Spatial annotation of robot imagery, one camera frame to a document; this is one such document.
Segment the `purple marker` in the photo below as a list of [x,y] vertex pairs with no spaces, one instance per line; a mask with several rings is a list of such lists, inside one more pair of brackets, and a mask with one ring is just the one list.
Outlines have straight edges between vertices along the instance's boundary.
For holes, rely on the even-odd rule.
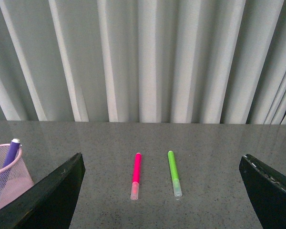
[[10,148],[8,153],[6,154],[5,161],[3,163],[3,167],[8,166],[10,163],[12,163],[15,160],[17,151],[19,149],[20,140],[17,138],[14,138],[10,143]]
[[[17,138],[14,138],[10,143],[10,148],[9,148],[8,153],[5,156],[5,160],[4,160],[2,168],[8,166],[10,163],[12,163],[15,160],[19,146],[20,146],[20,140]],[[6,185],[9,174],[10,174],[10,168],[0,174],[0,195]]]

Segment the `gray granite tabletop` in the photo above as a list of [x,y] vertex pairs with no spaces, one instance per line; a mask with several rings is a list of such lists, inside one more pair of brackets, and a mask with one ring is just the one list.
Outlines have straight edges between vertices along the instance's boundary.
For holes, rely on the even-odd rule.
[[[238,166],[252,154],[286,175],[286,125],[0,121],[0,144],[19,138],[35,183],[75,153],[86,173],[71,229],[262,228]],[[167,152],[183,196],[174,197]],[[130,200],[142,153],[139,199]]]

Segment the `white curtain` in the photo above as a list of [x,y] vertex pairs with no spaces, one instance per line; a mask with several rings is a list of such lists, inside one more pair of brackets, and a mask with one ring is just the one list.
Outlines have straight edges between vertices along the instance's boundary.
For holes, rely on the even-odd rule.
[[286,0],[0,0],[0,120],[286,124]]

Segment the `clear marker cap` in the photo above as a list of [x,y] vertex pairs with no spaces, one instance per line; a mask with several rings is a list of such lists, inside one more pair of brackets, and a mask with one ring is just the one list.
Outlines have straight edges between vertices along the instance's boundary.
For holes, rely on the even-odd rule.
[[132,192],[130,194],[131,200],[137,200],[139,198],[139,183],[133,182],[132,184]]
[[174,179],[173,180],[173,188],[174,188],[175,197],[182,196],[179,179]]

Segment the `mesh cup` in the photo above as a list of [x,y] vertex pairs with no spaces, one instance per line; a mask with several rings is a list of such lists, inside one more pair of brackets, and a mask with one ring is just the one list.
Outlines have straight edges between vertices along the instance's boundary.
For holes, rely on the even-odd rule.
[[21,158],[21,148],[17,151],[15,160],[2,168],[9,147],[9,144],[0,145],[0,209],[34,185]]

